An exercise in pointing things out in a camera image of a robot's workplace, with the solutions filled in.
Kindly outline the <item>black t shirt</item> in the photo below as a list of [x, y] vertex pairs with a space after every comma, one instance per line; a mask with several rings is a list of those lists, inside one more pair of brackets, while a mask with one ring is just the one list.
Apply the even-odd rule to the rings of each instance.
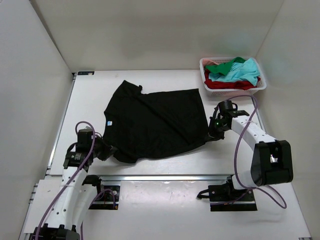
[[105, 111], [103, 140], [113, 156], [134, 164], [197, 149], [208, 140], [208, 121], [197, 88], [142, 93], [142, 86], [123, 81]]

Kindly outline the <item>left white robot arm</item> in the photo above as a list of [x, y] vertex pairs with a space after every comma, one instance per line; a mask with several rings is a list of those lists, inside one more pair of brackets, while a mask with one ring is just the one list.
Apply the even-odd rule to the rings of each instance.
[[82, 240], [84, 218], [95, 202], [110, 200], [111, 210], [118, 209], [118, 190], [88, 173], [94, 159], [106, 160], [112, 147], [91, 128], [78, 130], [76, 135], [77, 141], [66, 151], [59, 191], [35, 227], [32, 240]]

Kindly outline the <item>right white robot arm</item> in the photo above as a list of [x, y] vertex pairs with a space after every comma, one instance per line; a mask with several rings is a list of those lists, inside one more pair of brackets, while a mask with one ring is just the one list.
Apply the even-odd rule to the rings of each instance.
[[209, 137], [221, 140], [226, 131], [239, 135], [236, 147], [245, 141], [253, 151], [250, 168], [238, 171], [238, 155], [233, 158], [234, 175], [224, 184], [210, 185], [198, 193], [197, 199], [210, 199], [215, 204], [231, 204], [250, 191], [262, 186], [292, 182], [294, 178], [291, 145], [267, 134], [252, 122], [252, 116], [230, 99], [221, 101], [214, 109], [209, 123]]

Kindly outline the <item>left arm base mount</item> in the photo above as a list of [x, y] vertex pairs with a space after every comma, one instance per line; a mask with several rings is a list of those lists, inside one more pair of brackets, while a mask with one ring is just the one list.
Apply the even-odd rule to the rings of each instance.
[[97, 198], [90, 210], [116, 211], [119, 209], [121, 181], [115, 176], [98, 176]]

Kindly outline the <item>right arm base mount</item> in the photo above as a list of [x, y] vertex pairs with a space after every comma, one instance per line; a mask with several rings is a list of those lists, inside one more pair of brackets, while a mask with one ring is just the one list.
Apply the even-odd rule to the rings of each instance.
[[219, 184], [210, 184], [200, 191], [196, 198], [207, 199], [211, 212], [254, 212], [257, 211], [255, 196], [252, 190], [235, 189], [232, 176]]

